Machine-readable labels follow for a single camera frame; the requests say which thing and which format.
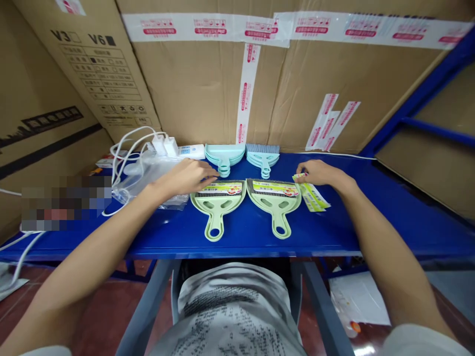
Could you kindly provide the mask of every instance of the blue shelf frame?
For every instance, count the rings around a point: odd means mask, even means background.
[[[360,155],[373,158],[403,127],[411,126],[419,130],[475,148],[475,137],[458,133],[436,125],[414,119],[445,86],[466,66],[475,61],[475,27],[445,57],[422,84],[412,93],[392,118],[365,146]]]

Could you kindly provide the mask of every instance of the paper label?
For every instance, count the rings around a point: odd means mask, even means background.
[[[229,195],[236,195],[241,192],[241,182],[214,182],[200,191],[201,194],[228,193]]]
[[[275,17],[289,17],[288,12]],[[474,25],[427,16],[299,11],[294,14],[292,40],[363,43],[452,49]]]
[[[292,176],[292,178],[294,181],[296,181],[297,178],[305,177],[306,175],[306,173],[295,174]],[[305,201],[309,211],[323,212],[326,211],[326,208],[331,207],[331,205],[323,198],[323,196],[313,184],[299,183],[299,185],[302,198]]]
[[[320,137],[317,141],[316,148],[318,148],[318,149],[325,148],[325,144],[328,140],[328,135],[329,135],[331,129],[333,128],[333,126],[335,125],[335,123],[338,119],[338,116],[340,116],[340,112],[341,111],[331,111],[330,112],[330,114],[328,115],[327,122],[325,122],[324,125],[323,125],[322,134],[320,135]]]
[[[75,15],[86,15],[83,6],[79,2],[79,0],[56,0],[56,3],[58,4],[62,12],[71,13]]]
[[[230,41],[288,48],[293,15],[274,19],[219,13],[123,14],[132,42]]]
[[[360,101],[349,101],[345,106],[343,112],[341,113],[340,117],[336,121],[335,125],[330,131],[326,142],[324,142],[324,151],[330,151],[331,147],[333,146],[335,140],[338,138],[340,133],[345,128],[348,121],[351,119],[353,114],[355,113],[356,109],[360,106]]]
[[[295,187],[295,184],[283,184],[283,183],[272,183],[272,182],[261,182],[253,181],[252,187],[255,191],[265,192],[265,193],[276,193],[283,194],[288,197],[294,197],[298,195],[298,190]]]
[[[257,64],[261,46],[246,44],[242,60],[241,85],[239,87],[239,103],[237,107],[236,144],[245,143],[247,140],[247,126],[251,110],[252,94],[256,81]]]
[[[307,145],[305,146],[305,151],[310,151],[317,149],[317,141],[323,132],[323,125],[327,122],[330,112],[332,111],[336,100],[338,99],[338,94],[327,94],[323,100],[322,107],[320,112],[315,120],[313,125],[312,132],[308,137]]]

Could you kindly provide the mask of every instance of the box label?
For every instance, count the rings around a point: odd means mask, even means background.
[[[293,14],[292,40],[362,43],[453,49],[473,27],[471,22],[442,21],[427,16],[299,11]]]
[[[83,6],[79,0],[56,0],[62,12],[85,16]]]
[[[281,18],[219,13],[123,14],[132,42],[229,41],[288,48],[293,16]]]
[[[360,101],[349,101],[347,103],[340,117],[338,118],[335,125],[331,129],[328,135],[328,138],[326,139],[326,141],[322,142],[322,149],[324,151],[330,151],[335,140],[338,138],[338,136],[340,136],[346,124],[348,124],[348,121],[351,119],[351,117],[355,113],[356,109],[358,109],[360,104],[361,104]]]
[[[257,64],[261,46],[246,44],[242,60],[241,84],[239,87],[239,103],[237,107],[236,144],[245,143],[249,125],[249,112],[251,110],[252,94],[256,81]]]
[[[322,107],[320,108],[317,119],[315,120],[315,124],[313,125],[312,131],[310,132],[310,136],[308,137],[307,145],[305,146],[306,151],[317,149],[317,142],[323,133],[323,126],[327,122],[330,112],[332,111],[337,99],[338,94],[325,95]]]

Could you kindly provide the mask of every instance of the forearm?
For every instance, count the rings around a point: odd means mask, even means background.
[[[421,265],[396,229],[346,176],[336,180],[361,252],[384,298],[393,326],[414,323],[455,339],[442,319]]]
[[[144,190],[125,208],[90,234],[49,276],[36,294],[39,303],[59,309],[93,293],[115,271],[137,233],[167,199]]]

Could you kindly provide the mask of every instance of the floor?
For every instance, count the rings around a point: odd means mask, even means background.
[[[150,261],[135,261],[136,273],[145,275]],[[118,266],[125,271],[125,263]],[[21,277],[30,280],[25,286],[0,302],[0,344],[19,321],[41,284],[52,269],[24,267]],[[75,356],[113,356],[130,318],[144,292],[146,284],[110,279],[96,292],[83,316],[79,333],[73,344]],[[434,289],[442,315],[452,328],[462,345],[469,349],[475,346],[475,328],[461,315],[448,300]],[[170,293],[165,293],[158,317],[150,337],[146,355],[151,347],[172,326]],[[356,356],[377,355],[390,332],[389,327],[362,324],[361,333],[351,344]],[[326,355],[323,341],[310,297],[306,289],[302,301],[299,323],[303,346],[310,356]]]

